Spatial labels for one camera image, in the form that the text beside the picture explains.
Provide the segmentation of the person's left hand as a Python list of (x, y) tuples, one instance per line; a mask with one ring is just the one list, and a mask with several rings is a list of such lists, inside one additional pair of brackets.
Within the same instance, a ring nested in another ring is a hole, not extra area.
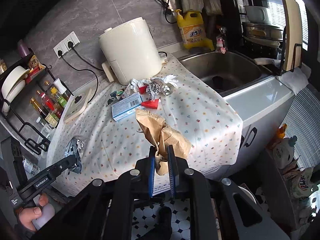
[(30, 232), (36, 232), (55, 215), (55, 209), (49, 203), (48, 196), (43, 193), (38, 198), (38, 206), (27, 207), (20, 210), (18, 220), (22, 228)]

